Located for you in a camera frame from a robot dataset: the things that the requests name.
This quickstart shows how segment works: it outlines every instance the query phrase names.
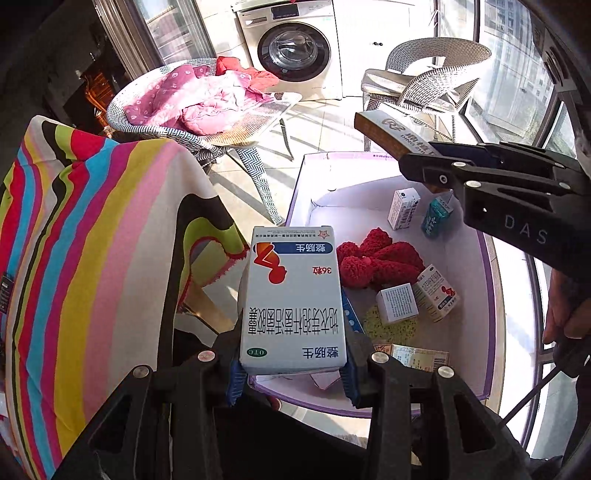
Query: washing machine door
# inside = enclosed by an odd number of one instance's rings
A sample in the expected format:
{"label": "washing machine door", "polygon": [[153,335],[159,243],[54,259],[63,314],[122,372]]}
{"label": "washing machine door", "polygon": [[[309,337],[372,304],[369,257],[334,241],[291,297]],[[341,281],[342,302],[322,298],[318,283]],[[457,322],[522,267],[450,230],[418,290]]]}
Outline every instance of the washing machine door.
{"label": "washing machine door", "polygon": [[268,30],[258,45],[265,70],[286,82],[305,82],[318,76],[329,64],[330,45],[316,28],[287,22]]}

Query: white medicine box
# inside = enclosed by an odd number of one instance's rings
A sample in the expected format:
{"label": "white medicine box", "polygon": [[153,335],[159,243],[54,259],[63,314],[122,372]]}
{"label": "white medicine box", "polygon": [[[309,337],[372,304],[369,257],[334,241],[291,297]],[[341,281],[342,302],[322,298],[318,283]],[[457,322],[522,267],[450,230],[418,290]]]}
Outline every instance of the white medicine box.
{"label": "white medicine box", "polygon": [[332,227],[255,227],[240,362],[251,375],[334,371],[346,363]]}
{"label": "white medicine box", "polygon": [[414,211],[417,209],[420,195],[413,188],[396,190],[392,199],[392,206],[388,214],[388,222],[392,229],[399,230],[408,228],[413,219]]}
{"label": "white medicine box", "polygon": [[393,325],[418,315],[410,283],[380,290],[376,301],[379,317],[384,325]]}
{"label": "white medicine box", "polygon": [[433,265],[418,276],[413,292],[419,308],[434,322],[444,318],[460,300],[457,291]]}

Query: red logo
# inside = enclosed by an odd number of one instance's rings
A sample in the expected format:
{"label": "red logo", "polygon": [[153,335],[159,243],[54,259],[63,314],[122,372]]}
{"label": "red logo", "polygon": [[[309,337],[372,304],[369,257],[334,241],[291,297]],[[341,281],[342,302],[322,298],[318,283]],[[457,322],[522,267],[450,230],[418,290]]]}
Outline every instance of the red logo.
{"label": "red logo", "polygon": [[456,292],[454,292],[451,287],[445,288],[445,285],[441,286],[441,291],[451,297],[454,297],[456,295]]}
{"label": "red logo", "polygon": [[274,284],[285,280],[287,270],[279,265],[279,255],[274,252],[273,244],[263,242],[255,245],[256,258],[254,263],[262,267],[270,268],[269,281]]}

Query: white cabinet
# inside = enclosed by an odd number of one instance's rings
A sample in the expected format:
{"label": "white cabinet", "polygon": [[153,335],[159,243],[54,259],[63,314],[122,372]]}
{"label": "white cabinet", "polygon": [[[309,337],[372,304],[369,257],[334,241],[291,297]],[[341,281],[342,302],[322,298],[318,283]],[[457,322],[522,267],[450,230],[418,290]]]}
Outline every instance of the white cabinet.
{"label": "white cabinet", "polygon": [[333,0],[343,94],[361,96],[367,69],[383,69],[389,53],[413,38],[433,36],[433,0]]}

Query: washing machine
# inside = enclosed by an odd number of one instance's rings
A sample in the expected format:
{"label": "washing machine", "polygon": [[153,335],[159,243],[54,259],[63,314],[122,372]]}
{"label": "washing machine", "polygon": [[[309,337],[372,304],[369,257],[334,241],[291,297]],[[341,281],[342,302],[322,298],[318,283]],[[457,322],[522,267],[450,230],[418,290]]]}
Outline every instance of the washing machine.
{"label": "washing machine", "polygon": [[266,91],[297,92],[302,100],[341,99],[339,45],[331,0],[247,0],[238,18],[255,68],[279,78]]}

